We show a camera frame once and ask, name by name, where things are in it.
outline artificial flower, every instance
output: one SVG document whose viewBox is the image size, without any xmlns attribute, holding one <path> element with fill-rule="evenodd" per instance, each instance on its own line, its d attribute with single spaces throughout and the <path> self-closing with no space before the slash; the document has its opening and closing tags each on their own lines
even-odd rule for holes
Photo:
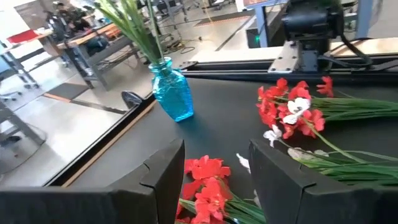
<svg viewBox="0 0 398 224">
<path fill-rule="evenodd" d="M 272 96 L 272 98 L 278 97 L 278 96 L 283 96 L 285 95 L 285 92 L 289 90 L 287 86 L 287 81 L 284 78 L 278 79 L 276 82 L 276 86 L 272 86 L 269 88 L 269 94 Z"/>
<path fill-rule="evenodd" d="M 260 87 L 257 91 L 259 100 L 273 100 L 275 97 L 283 96 L 289 90 L 287 86 L 287 80 L 280 78 L 276 82 L 276 86 L 271 86 L 269 89 L 264 91 L 264 87 Z"/>
<path fill-rule="evenodd" d="M 295 160 L 310 160 L 310 159 L 316 159 L 315 156 L 311 155 L 311 151 L 307 151 L 309 153 L 305 153 L 302 151 L 300 147 L 295 147 L 295 148 L 289 148 L 287 150 L 287 154 L 291 156 L 291 158 Z M 327 152 L 324 152 L 322 150 L 316 150 L 314 154 L 320 155 L 320 156 L 326 156 L 329 157 L 329 154 Z"/>
<path fill-rule="evenodd" d="M 288 95 L 288 99 L 289 100 L 293 100 L 294 98 L 302 97 L 302 98 L 306 98 L 308 100 L 311 100 L 310 92 L 306 88 L 308 88 L 308 85 L 307 85 L 307 83 L 305 81 L 299 82 L 290 91 L 290 93 Z"/>
<path fill-rule="evenodd" d="M 257 107 L 259 107 L 259 115 L 264 124 L 268 125 L 270 128 L 273 124 L 276 124 L 276 116 L 278 111 L 275 107 L 275 104 L 263 99 L 262 103 L 258 104 Z"/>
<path fill-rule="evenodd" d="M 278 126 L 272 125 L 272 130 L 266 131 L 262 136 L 269 140 L 271 147 L 274 147 L 274 141 L 282 137 L 282 131 L 279 130 Z"/>
<path fill-rule="evenodd" d="M 322 77 L 322 80 L 325 82 L 324 85 L 317 85 L 319 88 L 317 92 L 321 94 L 326 94 L 328 97 L 333 97 L 333 80 L 330 77 Z"/>
<path fill-rule="evenodd" d="M 199 163 L 198 159 L 186 159 L 184 163 L 184 174 L 192 172 L 192 169 Z"/>
<path fill-rule="evenodd" d="M 195 180 L 201 180 L 209 177 L 220 177 L 231 175 L 229 167 L 223 167 L 223 161 L 221 159 L 209 159 L 209 156 L 205 155 L 198 161 L 194 161 L 192 167 L 192 177 Z"/>
<path fill-rule="evenodd" d="M 317 131 L 322 131 L 325 125 L 325 119 L 322 118 L 323 113 L 322 111 L 315 109 L 312 112 L 309 110 L 304 111 L 303 117 L 312 125 L 313 128 Z M 300 127 L 301 132 L 303 132 L 306 136 L 312 136 L 315 138 L 315 133 L 311 130 L 308 125 L 301 125 Z"/>
<path fill-rule="evenodd" d="M 200 189 L 202 184 L 202 180 L 194 180 L 193 182 L 184 184 L 182 189 L 182 199 L 190 200 Z"/>
<path fill-rule="evenodd" d="M 236 153 L 236 157 L 239 159 L 239 163 L 248 170 L 250 174 L 250 165 L 249 165 L 249 160 L 245 159 L 243 156 L 239 155 L 239 153 Z"/>
<path fill-rule="evenodd" d="M 283 122 L 282 122 L 282 124 L 284 125 L 284 129 L 285 129 L 285 133 L 283 134 L 283 139 L 288 139 L 289 137 L 291 137 L 294 134 L 294 129 L 296 126 L 285 124 Z"/>
<path fill-rule="evenodd" d="M 216 179 L 215 177 L 210 177 L 205 181 L 205 187 L 201 190 L 201 197 L 211 198 L 211 196 L 223 197 L 225 200 L 232 199 L 232 195 L 229 192 L 229 188 L 223 179 Z"/>
<path fill-rule="evenodd" d="M 225 203 L 227 199 L 232 198 L 232 195 L 229 193 L 226 195 L 226 192 L 222 189 L 219 180 L 214 177 L 209 178 L 201 192 L 195 195 L 197 215 L 192 223 L 209 223 L 210 216 L 217 220 L 223 220 Z"/>
<path fill-rule="evenodd" d="M 292 113 L 283 117 L 286 124 L 295 124 L 298 118 L 310 108 L 310 100 L 304 98 L 296 98 L 294 101 L 287 102 L 287 108 Z"/>
</svg>

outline concrete floor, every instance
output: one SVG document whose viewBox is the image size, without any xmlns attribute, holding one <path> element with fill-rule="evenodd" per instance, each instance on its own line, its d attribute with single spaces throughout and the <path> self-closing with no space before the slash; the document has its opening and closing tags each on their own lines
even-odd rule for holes
<svg viewBox="0 0 398 224">
<path fill-rule="evenodd" d="M 395 4 L 394 0 L 384 1 L 383 12 L 378 22 L 369 31 L 370 37 L 381 38 L 398 35 L 398 30 L 394 29 L 396 25 L 391 23 L 394 19 Z M 208 11 L 209 16 L 232 12 L 236 12 L 234 4 L 225 5 L 220 11 L 212 9 Z M 183 39 L 191 40 L 186 45 L 194 47 L 195 50 L 185 54 L 178 51 L 168 55 L 173 58 L 174 65 L 189 60 L 201 50 L 216 50 L 246 22 L 246 20 L 240 20 L 194 27 L 200 19 L 205 17 L 206 14 L 201 9 L 194 7 L 188 11 L 188 19 L 195 22 L 183 23 L 182 13 L 176 17 L 176 23 L 181 23 L 178 25 L 178 30 Z M 250 26 L 253 20 L 254 18 L 238 31 L 221 50 L 246 49 L 244 30 Z M 163 22 L 160 25 L 163 27 L 161 28 L 162 32 L 172 33 L 177 38 L 178 32 L 169 25 L 170 21 Z M 0 157 L 0 173 L 6 172 L 0 181 L 0 186 L 43 185 L 122 116 L 121 114 L 74 105 L 42 96 L 43 93 L 63 82 L 84 84 L 80 76 L 76 74 L 76 70 L 64 68 L 59 59 L 34 70 L 31 74 L 40 83 L 40 89 L 23 89 L 22 82 L 16 76 L 13 76 L 2 82 L 0 93 L 11 90 L 23 91 L 22 97 L 17 101 L 8 102 L 7 105 L 26 123 L 34 126 L 33 129 L 41 136 L 46 137 L 47 140 L 33 156 L 34 150 L 32 148 L 37 148 L 33 143 L 27 143 L 28 140 L 25 140 L 25 138 L 18 143 L 13 149 L 13 152 L 21 155 L 18 161 L 23 161 L 23 158 L 30 156 L 31 158 L 17 169 L 12 169 L 18 164 L 18 161 L 13 161 L 13 159 L 17 159 L 10 156 Z M 109 71 L 106 79 L 109 81 L 110 91 L 105 91 L 99 83 L 94 83 L 94 89 L 85 91 L 77 99 L 127 110 L 120 97 L 121 91 L 130 90 L 143 97 L 151 92 L 150 80 L 152 74 L 146 65 L 138 62 L 134 57 Z M 1 125 L 2 128 L 8 126 L 7 123 Z"/>
</svg>

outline flower bouquet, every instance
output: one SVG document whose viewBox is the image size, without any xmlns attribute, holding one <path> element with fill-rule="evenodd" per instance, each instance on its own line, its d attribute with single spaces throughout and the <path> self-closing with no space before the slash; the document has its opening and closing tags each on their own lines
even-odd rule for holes
<svg viewBox="0 0 398 224">
<path fill-rule="evenodd" d="M 343 92 L 333 92 L 333 80 L 323 77 L 317 85 L 321 95 L 310 94 L 305 81 L 291 89 L 283 78 L 276 86 L 258 89 L 257 104 L 262 122 L 272 130 L 264 137 L 274 147 L 277 141 L 288 148 L 287 153 L 302 164 L 347 185 L 398 185 L 398 158 L 366 151 L 345 150 L 320 134 L 330 121 L 398 116 L 398 103 L 356 98 Z M 319 138 L 328 148 L 308 151 L 291 146 L 287 139 L 294 133 Z"/>
<path fill-rule="evenodd" d="M 257 205 L 240 199 L 230 191 L 227 177 L 231 175 L 231 170 L 222 166 L 222 162 L 208 156 L 185 160 L 184 173 L 191 174 L 194 181 L 183 185 L 176 223 L 266 223 Z M 195 216 L 192 219 L 187 216 L 181 218 L 183 209 Z"/>
</svg>

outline person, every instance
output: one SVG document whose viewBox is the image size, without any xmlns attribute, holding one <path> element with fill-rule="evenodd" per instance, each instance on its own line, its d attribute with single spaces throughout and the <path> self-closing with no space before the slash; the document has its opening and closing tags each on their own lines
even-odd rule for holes
<svg viewBox="0 0 398 224">
<path fill-rule="evenodd" d="M 85 35 L 91 32 L 90 23 L 83 18 L 86 16 L 86 12 L 79 8 L 66 7 L 62 2 L 57 3 L 56 10 L 68 24 L 72 36 Z M 85 43 L 89 56 L 104 50 L 107 45 L 108 41 L 101 36 L 94 37 Z"/>
</svg>

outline green flower stem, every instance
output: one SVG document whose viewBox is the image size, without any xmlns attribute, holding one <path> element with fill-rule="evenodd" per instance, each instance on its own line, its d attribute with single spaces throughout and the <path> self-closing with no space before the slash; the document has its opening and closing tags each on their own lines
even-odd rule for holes
<svg viewBox="0 0 398 224">
<path fill-rule="evenodd" d="M 310 124 L 306 119 L 303 119 L 305 124 L 311 129 L 312 132 L 315 133 L 315 135 L 317 135 L 325 144 L 327 144 L 329 147 L 331 147 L 332 149 L 336 150 L 337 152 L 340 152 L 342 155 L 356 161 L 356 162 L 362 162 L 364 163 L 365 161 L 357 158 L 355 156 L 352 156 L 351 154 L 341 150 L 339 147 L 335 146 L 334 144 L 332 144 L 331 142 L 329 142 L 328 140 L 326 140 L 321 134 L 319 134 L 319 132 L 317 130 L 315 130 L 315 128 L 312 126 L 312 124 Z"/>
</svg>

